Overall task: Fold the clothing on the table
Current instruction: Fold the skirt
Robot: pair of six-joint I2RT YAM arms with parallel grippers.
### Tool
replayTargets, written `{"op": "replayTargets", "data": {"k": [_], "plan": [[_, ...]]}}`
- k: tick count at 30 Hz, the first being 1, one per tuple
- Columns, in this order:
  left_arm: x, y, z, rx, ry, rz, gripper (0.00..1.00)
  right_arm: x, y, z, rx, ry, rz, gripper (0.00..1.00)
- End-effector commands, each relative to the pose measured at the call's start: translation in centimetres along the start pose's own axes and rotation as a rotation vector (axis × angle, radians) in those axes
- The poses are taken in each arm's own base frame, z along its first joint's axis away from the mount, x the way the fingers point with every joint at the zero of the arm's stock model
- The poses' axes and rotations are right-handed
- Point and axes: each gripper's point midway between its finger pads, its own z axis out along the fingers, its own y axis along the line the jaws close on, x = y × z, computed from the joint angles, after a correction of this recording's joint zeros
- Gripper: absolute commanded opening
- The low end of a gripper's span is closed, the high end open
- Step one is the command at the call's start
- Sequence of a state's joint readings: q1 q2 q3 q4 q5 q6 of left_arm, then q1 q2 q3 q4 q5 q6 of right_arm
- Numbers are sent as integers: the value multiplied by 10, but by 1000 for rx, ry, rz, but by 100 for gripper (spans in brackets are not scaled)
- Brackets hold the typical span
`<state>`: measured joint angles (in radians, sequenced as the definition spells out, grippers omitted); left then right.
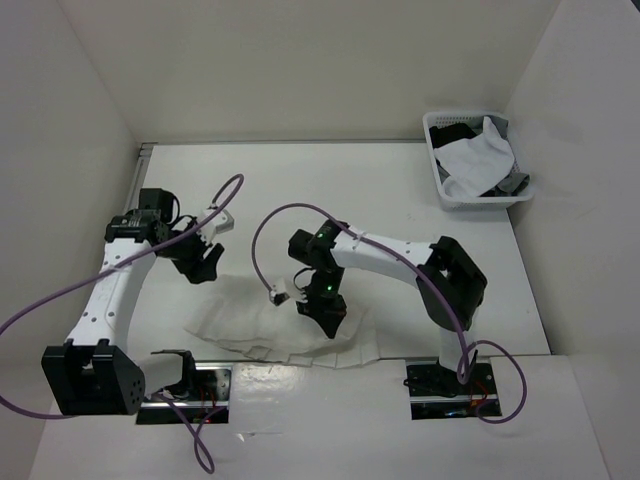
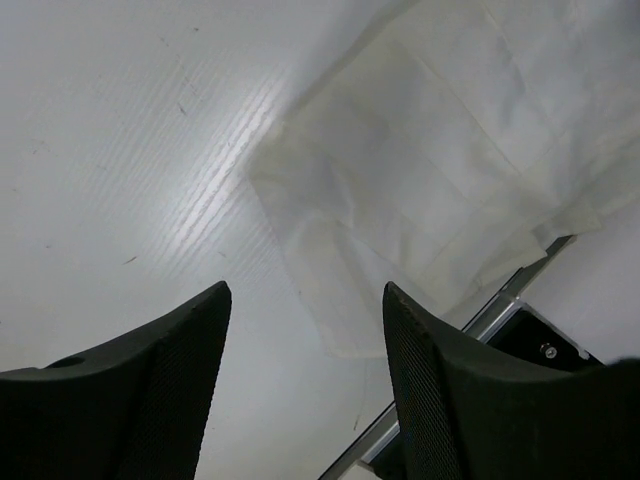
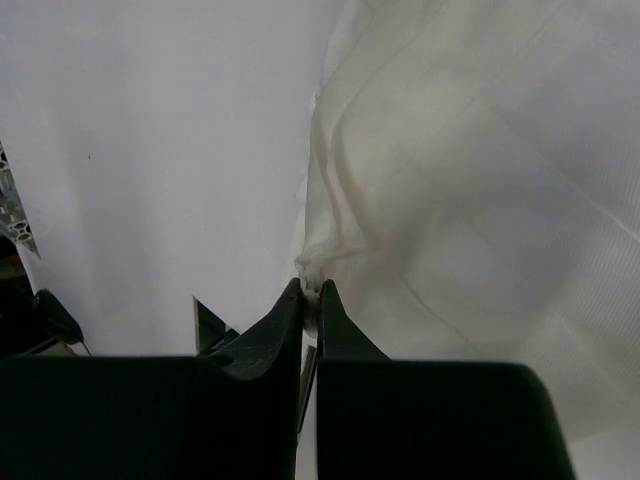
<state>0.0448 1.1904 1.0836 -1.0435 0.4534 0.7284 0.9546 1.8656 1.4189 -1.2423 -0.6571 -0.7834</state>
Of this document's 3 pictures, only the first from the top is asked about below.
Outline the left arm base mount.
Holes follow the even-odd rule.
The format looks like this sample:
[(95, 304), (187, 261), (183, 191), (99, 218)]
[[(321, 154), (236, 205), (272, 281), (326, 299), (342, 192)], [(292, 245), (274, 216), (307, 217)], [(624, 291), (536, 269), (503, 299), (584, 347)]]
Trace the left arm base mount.
[(226, 424), (232, 366), (199, 363), (189, 350), (164, 349), (140, 363), (147, 386), (138, 425)]

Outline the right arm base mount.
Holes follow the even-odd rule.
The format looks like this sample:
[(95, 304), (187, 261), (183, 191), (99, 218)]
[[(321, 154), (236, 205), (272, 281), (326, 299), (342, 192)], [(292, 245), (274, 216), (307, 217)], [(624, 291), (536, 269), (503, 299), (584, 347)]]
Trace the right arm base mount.
[(445, 420), (502, 415), (493, 369), (488, 361), (471, 364), (471, 380), (458, 382), (453, 371), (436, 360), (408, 361), (403, 385), (413, 420)]

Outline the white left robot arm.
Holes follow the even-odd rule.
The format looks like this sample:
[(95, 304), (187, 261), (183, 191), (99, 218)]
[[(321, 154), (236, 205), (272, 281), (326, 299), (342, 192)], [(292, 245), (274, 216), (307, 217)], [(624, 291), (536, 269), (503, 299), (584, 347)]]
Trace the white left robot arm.
[(170, 260), (192, 284), (217, 278), (224, 248), (215, 238), (233, 229), (232, 216), (210, 205), (186, 216), (179, 230), (178, 212), (173, 193), (143, 189), (137, 207), (107, 225), (101, 277), (84, 312), (64, 343), (47, 347), (41, 359), (62, 415), (133, 415), (156, 392), (184, 400), (198, 390), (190, 351), (155, 351), (140, 362), (127, 354), (134, 310), (157, 259)]

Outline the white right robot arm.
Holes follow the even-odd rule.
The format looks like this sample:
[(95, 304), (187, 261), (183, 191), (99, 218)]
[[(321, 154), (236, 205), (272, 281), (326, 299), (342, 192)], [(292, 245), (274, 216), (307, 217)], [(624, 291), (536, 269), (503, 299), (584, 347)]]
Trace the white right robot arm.
[(288, 255), (310, 273), (308, 284), (281, 279), (262, 300), (264, 277), (223, 276), (191, 334), (256, 360), (305, 365), (344, 355), (347, 366), (370, 363), (379, 354), (369, 311), (348, 307), (339, 292), (345, 272), (357, 269), (416, 288), (440, 330), (439, 384), (459, 393), (472, 382), (467, 334), (487, 279), (456, 240), (402, 242), (328, 220), (315, 233), (296, 231)]

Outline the white pleated skirt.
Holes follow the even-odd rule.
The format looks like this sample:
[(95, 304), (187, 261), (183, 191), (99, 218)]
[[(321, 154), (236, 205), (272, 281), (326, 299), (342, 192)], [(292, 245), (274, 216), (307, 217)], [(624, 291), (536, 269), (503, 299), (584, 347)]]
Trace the white pleated skirt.
[(356, 368), (380, 359), (375, 323), (355, 302), (331, 339), (295, 302), (273, 305), (255, 277), (222, 275), (186, 323), (192, 336), (251, 360), (329, 369)]

